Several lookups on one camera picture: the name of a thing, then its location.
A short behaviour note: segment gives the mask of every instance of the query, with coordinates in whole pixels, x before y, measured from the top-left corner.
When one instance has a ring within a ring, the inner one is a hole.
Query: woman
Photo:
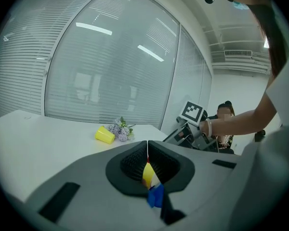
[[[283,34],[276,21],[276,13],[271,0],[229,0],[248,5],[254,14],[261,30],[268,39],[272,74],[268,88],[279,74],[287,60],[287,47]],[[276,109],[264,92],[255,110],[224,119],[208,120],[200,123],[200,130],[207,136],[211,135],[243,135],[264,129],[276,114]]]

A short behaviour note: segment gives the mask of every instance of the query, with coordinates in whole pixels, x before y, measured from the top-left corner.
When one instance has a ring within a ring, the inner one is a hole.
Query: white table
[[[98,141],[103,124],[61,120],[17,110],[0,118],[0,183],[21,201],[44,181],[84,156],[136,141],[162,141],[151,125],[133,127],[135,139],[112,144]]]

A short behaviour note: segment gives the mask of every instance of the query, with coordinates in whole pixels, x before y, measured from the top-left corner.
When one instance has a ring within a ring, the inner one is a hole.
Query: white bracelet
[[[211,138],[211,136],[212,136],[212,123],[211,123],[211,120],[209,118],[207,118],[206,121],[207,121],[208,127],[209,127],[208,138]]]

